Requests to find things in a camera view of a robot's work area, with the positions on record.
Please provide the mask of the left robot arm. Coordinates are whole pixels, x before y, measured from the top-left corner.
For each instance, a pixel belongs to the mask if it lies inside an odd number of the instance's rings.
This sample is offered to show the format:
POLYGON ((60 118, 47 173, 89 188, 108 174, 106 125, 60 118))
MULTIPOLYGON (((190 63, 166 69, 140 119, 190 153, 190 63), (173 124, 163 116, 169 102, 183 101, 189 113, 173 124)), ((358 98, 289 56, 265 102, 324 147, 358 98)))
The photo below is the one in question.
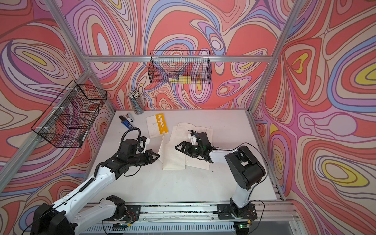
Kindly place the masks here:
POLYGON ((32 235, 79 235, 91 226, 107 219, 121 221, 130 218, 137 221, 136 215, 127 210, 125 201, 111 195, 98 205, 87 210, 83 208, 97 194, 126 176, 130 167, 141 168, 154 163, 159 154, 147 149, 149 139, 141 135, 137 127, 127 130, 120 139, 120 145, 109 159, 100 162, 93 175, 65 197, 51 205, 39 206, 33 221, 28 226, 32 235))

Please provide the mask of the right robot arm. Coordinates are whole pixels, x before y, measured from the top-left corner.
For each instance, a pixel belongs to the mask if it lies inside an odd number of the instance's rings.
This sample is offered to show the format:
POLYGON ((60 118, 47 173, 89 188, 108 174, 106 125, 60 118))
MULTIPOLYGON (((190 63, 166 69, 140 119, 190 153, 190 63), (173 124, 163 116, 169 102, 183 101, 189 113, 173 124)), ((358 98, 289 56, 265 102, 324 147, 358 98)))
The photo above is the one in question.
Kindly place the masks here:
POLYGON ((175 149, 185 155, 206 161, 211 164, 226 164, 236 183, 235 193, 228 204, 218 204, 214 214, 218 219, 248 219, 257 218, 254 204, 251 203, 250 196, 253 189, 262 182, 267 172, 264 166, 251 152, 251 150, 240 145, 232 150, 223 150, 212 146, 205 132, 191 131, 190 141, 183 141, 175 146, 175 149))

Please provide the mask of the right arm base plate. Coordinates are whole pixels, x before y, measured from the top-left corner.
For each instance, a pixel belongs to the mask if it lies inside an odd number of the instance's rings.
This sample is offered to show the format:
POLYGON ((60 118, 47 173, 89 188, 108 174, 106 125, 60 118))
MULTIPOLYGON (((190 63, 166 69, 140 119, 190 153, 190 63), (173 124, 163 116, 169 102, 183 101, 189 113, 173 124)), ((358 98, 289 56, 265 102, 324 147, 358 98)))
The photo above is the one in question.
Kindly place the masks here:
POLYGON ((220 220, 246 219, 254 221, 258 218, 255 205, 248 203, 243 208, 238 208, 235 204, 218 204, 217 210, 213 214, 218 215, 220 220))

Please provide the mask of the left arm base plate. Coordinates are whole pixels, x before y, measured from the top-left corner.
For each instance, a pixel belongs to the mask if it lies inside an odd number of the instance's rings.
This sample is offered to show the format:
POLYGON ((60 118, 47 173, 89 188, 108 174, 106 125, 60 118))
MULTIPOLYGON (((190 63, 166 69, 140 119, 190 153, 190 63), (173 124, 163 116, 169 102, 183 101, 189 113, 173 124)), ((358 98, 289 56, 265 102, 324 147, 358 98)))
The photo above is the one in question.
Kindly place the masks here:
POLYGON ((120 207, 119 220, 122 221, 138 221, 141 213, 141 205, 125 205, 120 207))

